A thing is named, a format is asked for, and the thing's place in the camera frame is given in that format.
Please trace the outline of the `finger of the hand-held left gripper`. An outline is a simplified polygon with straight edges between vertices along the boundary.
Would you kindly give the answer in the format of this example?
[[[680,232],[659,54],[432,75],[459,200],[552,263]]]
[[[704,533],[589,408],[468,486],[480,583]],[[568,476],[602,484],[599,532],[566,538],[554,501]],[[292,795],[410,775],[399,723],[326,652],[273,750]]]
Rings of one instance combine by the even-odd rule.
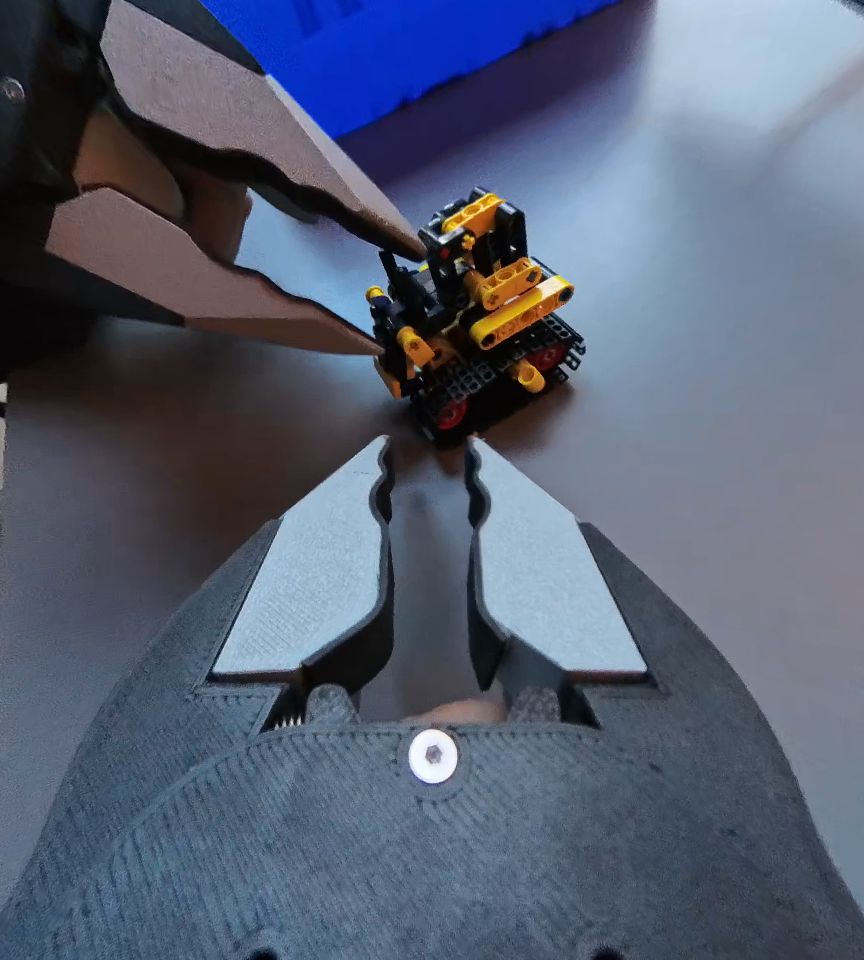
[[[59,204],[45,251],[186,327],[319,354],[378,356],[370,336],[264,274],[209,257],[179,225],[112,188]]]
[[[382,190],[274,78],[130,2],[111,2],[102,56],[125,111],[187,162],[302,219],[326,217],[402,258],[426,249]]]

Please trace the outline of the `person's left hand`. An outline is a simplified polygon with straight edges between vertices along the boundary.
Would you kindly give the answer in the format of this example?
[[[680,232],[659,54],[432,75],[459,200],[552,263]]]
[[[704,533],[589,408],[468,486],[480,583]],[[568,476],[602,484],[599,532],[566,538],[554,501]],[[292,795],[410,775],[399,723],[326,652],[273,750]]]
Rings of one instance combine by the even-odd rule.
[[[73,177],[81,190],[114,188],[179,224],[211,258],[238,256],[253,206],[247,187],[160,157],[108,109],[88,119]]]

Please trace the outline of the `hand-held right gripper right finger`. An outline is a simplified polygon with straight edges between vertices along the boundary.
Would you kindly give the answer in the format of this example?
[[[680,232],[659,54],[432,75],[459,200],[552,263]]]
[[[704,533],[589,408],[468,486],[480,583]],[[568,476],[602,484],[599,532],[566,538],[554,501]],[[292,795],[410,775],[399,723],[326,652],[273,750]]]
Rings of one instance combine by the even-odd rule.
[[[481,438],[465,449],[469,653],[479,689],[640,685],[649,668],[581,522]]]

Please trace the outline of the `blue plastic bin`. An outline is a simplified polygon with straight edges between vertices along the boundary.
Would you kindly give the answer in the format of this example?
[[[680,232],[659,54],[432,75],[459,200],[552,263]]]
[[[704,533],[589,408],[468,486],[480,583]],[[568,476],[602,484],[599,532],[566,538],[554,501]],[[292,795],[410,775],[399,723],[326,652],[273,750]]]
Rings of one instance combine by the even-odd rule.
[[[332,138],[612,1],[205,1]]]

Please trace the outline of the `yellow black lego vehicle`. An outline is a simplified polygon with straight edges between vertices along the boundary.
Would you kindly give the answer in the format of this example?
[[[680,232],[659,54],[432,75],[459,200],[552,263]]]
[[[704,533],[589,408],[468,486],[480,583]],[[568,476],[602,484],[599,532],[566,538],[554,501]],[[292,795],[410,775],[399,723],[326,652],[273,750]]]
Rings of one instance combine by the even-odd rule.
[[[423,435],[452,449],[565,384],[586,347],[560,314],[574,285],[530,253],[508,200],[477,187],[418,236],[421,265],[383,250],[387,284],[366,291],[375,368]]]

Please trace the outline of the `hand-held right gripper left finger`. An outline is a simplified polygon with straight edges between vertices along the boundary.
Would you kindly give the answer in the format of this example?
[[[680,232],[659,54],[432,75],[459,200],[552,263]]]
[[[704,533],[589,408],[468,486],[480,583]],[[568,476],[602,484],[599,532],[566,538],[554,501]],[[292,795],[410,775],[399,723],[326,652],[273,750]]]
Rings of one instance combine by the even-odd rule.
[[[381,435],[274,524],[209,670],[221,688],[334,685],[353,698],[393,649],[392,438]]]

